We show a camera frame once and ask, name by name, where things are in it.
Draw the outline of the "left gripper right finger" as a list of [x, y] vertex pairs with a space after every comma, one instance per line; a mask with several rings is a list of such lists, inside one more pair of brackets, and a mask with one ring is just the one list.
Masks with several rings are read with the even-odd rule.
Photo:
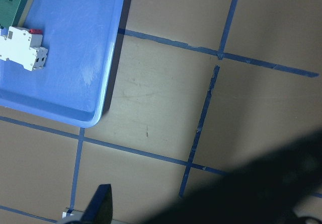
[[148, 223], [321, 223], [293, 209], [321, 185], [321, 131], [244, 164]]

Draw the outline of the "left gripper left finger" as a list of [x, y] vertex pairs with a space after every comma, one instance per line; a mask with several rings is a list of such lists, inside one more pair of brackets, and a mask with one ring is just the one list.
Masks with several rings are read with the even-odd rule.
[[83, 213], [66, 215], [57, 223], [112, 223], [112, 219], [112, 188], [110, 184], [101, 184]]

